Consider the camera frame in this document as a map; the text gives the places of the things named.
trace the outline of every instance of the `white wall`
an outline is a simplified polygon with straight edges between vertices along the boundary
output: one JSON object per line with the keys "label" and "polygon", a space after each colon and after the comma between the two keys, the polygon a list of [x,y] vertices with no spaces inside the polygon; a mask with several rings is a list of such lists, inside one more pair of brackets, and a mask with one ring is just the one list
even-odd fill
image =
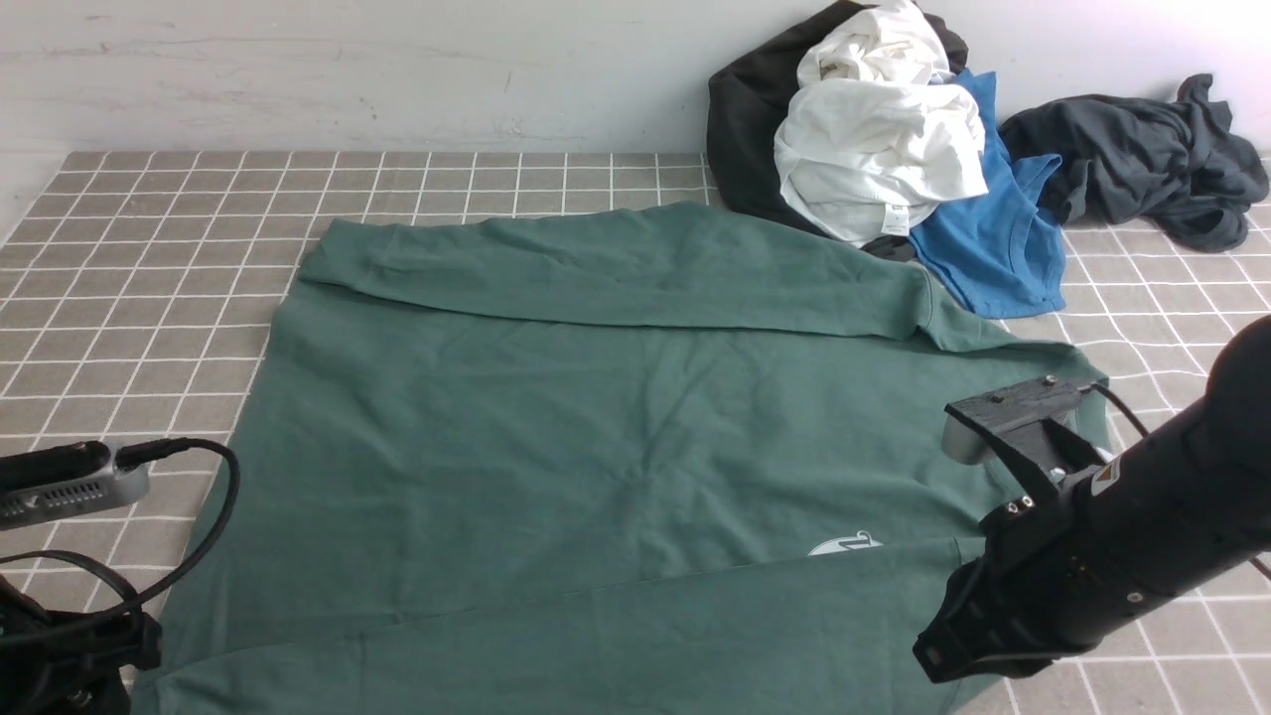
{"label": "white wall", "polygon": [[[0,151],[699,150],[705,80],[826,0],[8,0]],[[1257,0],[927,0],[1003,116],[1218,75],[1271,147]]]}

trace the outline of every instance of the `pile of clothes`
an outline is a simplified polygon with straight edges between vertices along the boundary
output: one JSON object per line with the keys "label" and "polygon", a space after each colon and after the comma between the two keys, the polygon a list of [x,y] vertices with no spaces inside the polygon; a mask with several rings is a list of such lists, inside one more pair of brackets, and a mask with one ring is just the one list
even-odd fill
{"label": "pile of clothes", "polygon": [[1176,102],[1085,95],[999,127],[996,77],[910,0],[840,0],[710,79],[707,155],[728,206],[916,258],[990,317],[1064,306],[1060,225],[1155,221],[1239,245],[1267,173],[1210,75]]}

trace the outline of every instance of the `black garment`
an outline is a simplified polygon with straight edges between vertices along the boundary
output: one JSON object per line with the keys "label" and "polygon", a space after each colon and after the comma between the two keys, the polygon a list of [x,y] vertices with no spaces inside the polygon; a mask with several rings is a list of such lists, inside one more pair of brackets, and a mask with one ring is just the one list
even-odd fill
{"label": "black garment", "polygon": [[1177,102],[1089,94],[1023,110],[1002,124],[1013,159],[1059,154],[1040,203],[1060,222],[1093,215],[1112,224],[1143,215],[1178,243],[1215,253],[1244,241],[1244,212],[1267,196],[1267,171],[1232,133],[1227,102],[1210,102],[1213,75],[1196,75]]}
{"label": "black garment", "polygon": [[[710,77],[707,161],[719,185],[719,196],[733,211],[825,235],[782,198],[773,137],[789,110],[791,98],[798,91],[794,70],[799,60],[834,28],[864,9],[864,5],[839,0]],[[925,17],[944,44],[952,71],[961,72],[966,67],[966,42],[944,27],[943,19]],[[869,248],[874,243],[863,248],[877,254]],[[886,249],[895,250],[895,245],[887,243]],[[911,257],[910,249],[902,259]]]}

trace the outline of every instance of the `green sweatshirt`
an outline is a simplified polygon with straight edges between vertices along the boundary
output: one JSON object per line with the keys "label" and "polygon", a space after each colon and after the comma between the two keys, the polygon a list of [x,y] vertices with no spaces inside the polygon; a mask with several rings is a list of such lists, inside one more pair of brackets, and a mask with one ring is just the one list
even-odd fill
{"label": "green sweatshirt", "polygon": [[[337,221],[135,712],[949,710],[988,681],[910,648],[1021,490],[942,455],[943,406],[1042,375],[1101,377],[920,268],[698,204]],[[1077,429],[1106,442],[1101,403]]]}

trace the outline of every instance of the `gray tile floor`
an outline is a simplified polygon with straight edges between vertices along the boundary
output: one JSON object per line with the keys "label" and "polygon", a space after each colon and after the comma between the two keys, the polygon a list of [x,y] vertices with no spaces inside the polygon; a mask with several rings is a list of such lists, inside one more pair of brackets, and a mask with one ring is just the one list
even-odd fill
{"label": "gray tile floor", "polygon": [[[0,245],[0,455],[103,434],[228,438],[272,311],[334,216],[435,225],[681,199],[719,202],[698,154],[71,154]],[[1271,204],[1252,216],[1248,243],[1221,255],[1145,222],[1069,230],[1069,307],[1008,328],[1082,345],[1158,425],[1271,311]],[[1112,427],[1118,447],[1132,441],[1124,419]],[[214,466],[170,460],[137,505],[5,533],[0,554],[69,549],[147,585],[179,559]],[[74,569],[3,574],[47,607],[109,603]],[[1271,584],[1242,566],[966,712],[1267,715]]]}

